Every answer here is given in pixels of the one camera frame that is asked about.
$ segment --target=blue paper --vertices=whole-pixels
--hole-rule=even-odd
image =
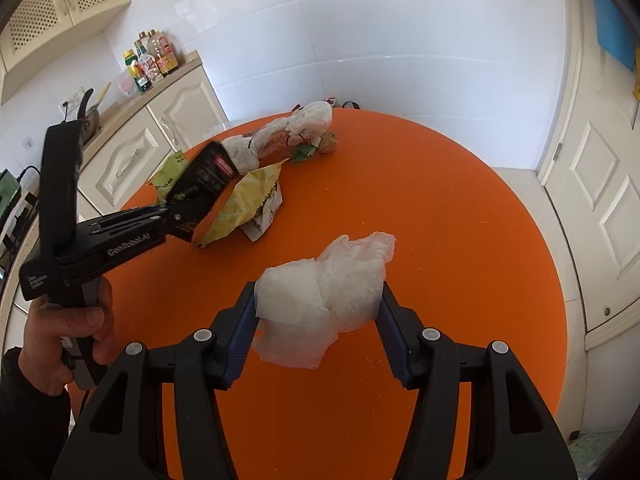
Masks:
[[[628,23],[611,0],[593,0],[598,43],[629,70],[636,65],[636,41]]]

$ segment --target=person's arm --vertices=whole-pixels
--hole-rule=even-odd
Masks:
[[[24,346],[2,358],[0,376],[0,477],[50,478],[68,436],[73,375],[62,363],[61,336],[93,336],[94,359],[115,357],[111,286],[102,280],[100,307],[48,308],[45,297],[31,303]]]

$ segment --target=red label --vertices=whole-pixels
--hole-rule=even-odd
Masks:
[[[229,166],[226,163],[226,160],[221,156],[216,155],[214,162],[216,163],[216,166],[220,168],[222,173],[226,174],[226,176],[232,176],[234,174],[234,170],[231,169],[231,166]]]

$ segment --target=blue gripper pad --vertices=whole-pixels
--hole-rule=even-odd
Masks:
[[[418,336],[424,325],[413,310],[398,305],[386,282],[376,327],[394,377],[407,390],[418,388],[417,370],[412,365],[420,355]]]
[[[236,305],[221,310],[211,325],[211,331],[216,335],[216,347],[209,377],[216,389],[228,390],[242,374],[258,326],[254,286],[255,282],[248,282]]]

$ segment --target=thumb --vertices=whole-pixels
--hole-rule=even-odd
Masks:
[[[85,308],[43,308],[36,319],[38,331],[52,337],[87,337],[102,326],[104,312],[99,306]]]

